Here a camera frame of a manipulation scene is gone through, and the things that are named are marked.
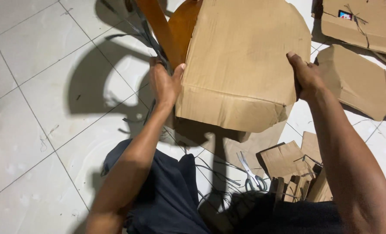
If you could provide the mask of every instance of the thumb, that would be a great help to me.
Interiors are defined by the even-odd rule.
[[[173,79],[181,79],[181,75],[183,74],[185,68],[186,68],[185,63],[182,63],[179,66],[177,66],[174,70]]]
[[[296,69],[304,69],[307,67],[307,64],[294,52],[287,53],[288,61],[293,65]]]

